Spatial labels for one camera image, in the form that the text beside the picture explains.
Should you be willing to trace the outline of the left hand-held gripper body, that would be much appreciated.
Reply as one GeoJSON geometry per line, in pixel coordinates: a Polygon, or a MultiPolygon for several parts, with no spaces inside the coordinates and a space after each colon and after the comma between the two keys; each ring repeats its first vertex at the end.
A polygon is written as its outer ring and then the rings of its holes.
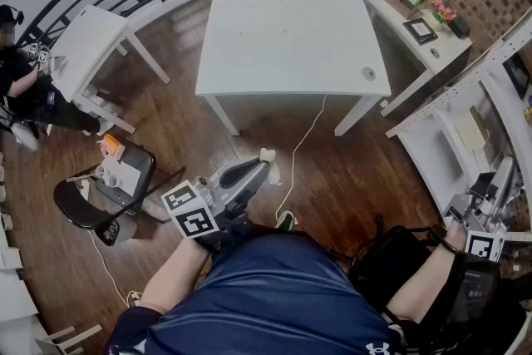
{"type": "Polygon", "coordinates": [[[210,252],[235,244],[249,225],[246,205],[226,205],[219,189],[202,176],[167,190],[161,201],[181,236],[210,252]]]}

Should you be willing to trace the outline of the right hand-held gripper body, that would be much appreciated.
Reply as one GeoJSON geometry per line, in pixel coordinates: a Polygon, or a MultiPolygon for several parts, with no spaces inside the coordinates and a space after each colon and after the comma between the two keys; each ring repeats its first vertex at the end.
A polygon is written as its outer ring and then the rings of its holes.
{"type": "Polygon", "coordinates": [[[462,194],[455,194],[444,210],[447,224],[454,219],[467,233],[468,254],[498,262],[505,242],[504,220],[496,213],[497,178],[495,172],[481,173],[477,181],[462,194]]]}

